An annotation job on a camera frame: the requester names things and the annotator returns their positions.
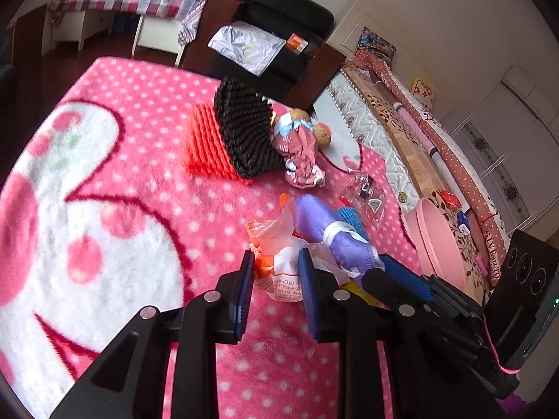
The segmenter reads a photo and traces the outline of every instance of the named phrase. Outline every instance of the metal screw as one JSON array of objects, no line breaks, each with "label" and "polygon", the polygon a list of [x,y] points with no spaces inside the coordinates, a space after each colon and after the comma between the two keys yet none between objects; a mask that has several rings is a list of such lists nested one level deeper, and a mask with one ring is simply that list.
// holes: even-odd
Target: metal screw
[{"label": "metal screw", "polygon": [[142,310],[140,310],[140,316],[143,319],[153,318],[156,313],[157,313],[157,309],[153,306],[147,306],[147,307],[144,307]]},{"label": "metal screw", "polygon": [[204,295],[204,299],[207,302],[217,302],[221,299],[222,294],[216,290],[210,290],[209,292],[206,292],[206,294]]},{"label": "metal screw", "polygon": [[402,304],[401,306],[399,306],[398,312],[400,312],[400,315],[402,315],[403,317],[412,317],[413,315],[415,315],[415,309],[409,304]]},{"label": "metal screw", "polygon": [[351,293],[348,290],[336,290],[332,296],[336,301],[347,301]]}]

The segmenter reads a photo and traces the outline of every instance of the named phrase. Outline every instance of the plastic bag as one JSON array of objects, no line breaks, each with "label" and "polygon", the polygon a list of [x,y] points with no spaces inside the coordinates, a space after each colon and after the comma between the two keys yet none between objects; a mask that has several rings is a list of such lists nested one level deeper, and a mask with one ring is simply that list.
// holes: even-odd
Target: plastic bag
[{"label": "plastic bag", "polygon": [[366,172],[353,171],[348,184],[339,193],[346,206],[355,208],[364,225],[379,228],[384,217],[386,194]]},{"label": "plastic bag", "polygon": [[260,77],[285,43],[285,39],[237,20],[221,27],[208,47]]},{"label": "plastic bag", "polygon": [[316,269],[329,271],[338,285],[359,276],[340,268],[326,244],[308,243],[293,234],[297,224],[297,205],[293,197],[281,197],[282,213],[277,219],[247,223],[250,248],[255,257],[254,286],[274,301],[303,300],[299,281],[299,252],[307,248]]}]

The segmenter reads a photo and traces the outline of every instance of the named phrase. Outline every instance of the door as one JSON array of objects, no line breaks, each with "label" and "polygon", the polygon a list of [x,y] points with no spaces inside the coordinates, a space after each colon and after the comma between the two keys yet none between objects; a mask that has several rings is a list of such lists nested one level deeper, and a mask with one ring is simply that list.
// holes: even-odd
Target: door
[{"label": "door", "polygon": [[559,145],[546,126],[500,84],[454,134],[508,231],[559,197]]}]

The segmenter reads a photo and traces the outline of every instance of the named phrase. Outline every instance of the plaid tablecloth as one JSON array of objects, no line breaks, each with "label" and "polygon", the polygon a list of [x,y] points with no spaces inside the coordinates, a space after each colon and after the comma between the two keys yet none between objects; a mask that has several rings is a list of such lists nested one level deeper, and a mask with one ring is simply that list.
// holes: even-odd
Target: plaid tablecloth
[{"label": "plaid tablecloth", "polygon": [[52,24],[60,24],[65,12],[97,9],[130,12],[140,15],[170,17],[183,22],[179,42],[194,40],[199,18],[206,0],[53,0],[49,5]]}]

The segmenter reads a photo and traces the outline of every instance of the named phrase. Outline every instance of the pink bowl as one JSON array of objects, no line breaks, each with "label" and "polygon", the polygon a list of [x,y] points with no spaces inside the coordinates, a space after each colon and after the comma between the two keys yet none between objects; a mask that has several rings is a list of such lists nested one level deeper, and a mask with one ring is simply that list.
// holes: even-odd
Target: pink bowl
[{"label": "pink bowl", "polygon": [[415,209],[406,214],[406,223],[418,250],[422,274],[437,274],[463,290],[466,274],[454,235],[437,207],[421,198]]}]

